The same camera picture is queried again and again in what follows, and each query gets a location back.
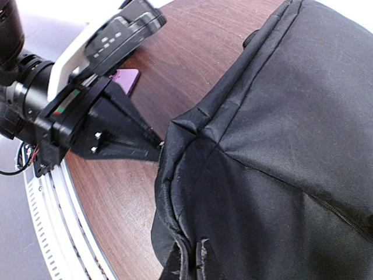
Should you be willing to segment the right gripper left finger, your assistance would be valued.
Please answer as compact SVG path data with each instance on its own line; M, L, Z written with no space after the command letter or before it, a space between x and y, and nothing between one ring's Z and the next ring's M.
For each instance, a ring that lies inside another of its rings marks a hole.
M173 244L159 279L192 279L192 272L189 268L189 254L183 244L179 244L178 242Z

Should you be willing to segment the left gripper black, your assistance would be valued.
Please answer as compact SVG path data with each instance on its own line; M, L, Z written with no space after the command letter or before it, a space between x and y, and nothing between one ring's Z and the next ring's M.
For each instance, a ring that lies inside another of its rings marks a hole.
M37 144L84 159L158 161L162 139L111 82L100 77L65 86L34 121Z

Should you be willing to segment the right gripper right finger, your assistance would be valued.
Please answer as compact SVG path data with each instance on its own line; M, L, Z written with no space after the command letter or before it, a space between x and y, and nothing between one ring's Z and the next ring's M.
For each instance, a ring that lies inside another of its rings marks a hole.
M202 238L196 245L196 278L202 280L227 279L208 238Z

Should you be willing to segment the pink smartphone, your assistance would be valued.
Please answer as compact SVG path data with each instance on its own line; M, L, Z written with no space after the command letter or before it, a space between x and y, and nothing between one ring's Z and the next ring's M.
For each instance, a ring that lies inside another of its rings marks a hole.
M110 78L120 85L124 93L129 96L133 91L138 79L140 71L138 69L118 69Z

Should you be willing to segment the black student backpack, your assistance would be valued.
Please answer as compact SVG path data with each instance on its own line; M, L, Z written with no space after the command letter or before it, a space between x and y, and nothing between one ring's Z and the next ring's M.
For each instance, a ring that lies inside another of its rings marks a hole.
M208 238L227 279L372 278L372 33L285 1L170 121L152 245Z

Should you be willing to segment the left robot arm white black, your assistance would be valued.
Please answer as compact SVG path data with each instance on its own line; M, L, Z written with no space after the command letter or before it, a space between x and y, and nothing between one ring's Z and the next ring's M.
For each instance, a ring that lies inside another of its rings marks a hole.
M32 147L26 165L37 177L68 151L84 159L158 159L161 138L113 76L165 23L150 2L124 1L52 62L24 49L17 4L1 2L1 134Z

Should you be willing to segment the front aluminium rail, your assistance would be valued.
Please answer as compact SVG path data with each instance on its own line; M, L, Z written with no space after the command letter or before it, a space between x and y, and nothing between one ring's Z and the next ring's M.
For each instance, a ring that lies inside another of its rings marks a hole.
M69 170L62 162L36 177L23 173L34 230L52 279L116 279L91 231Z

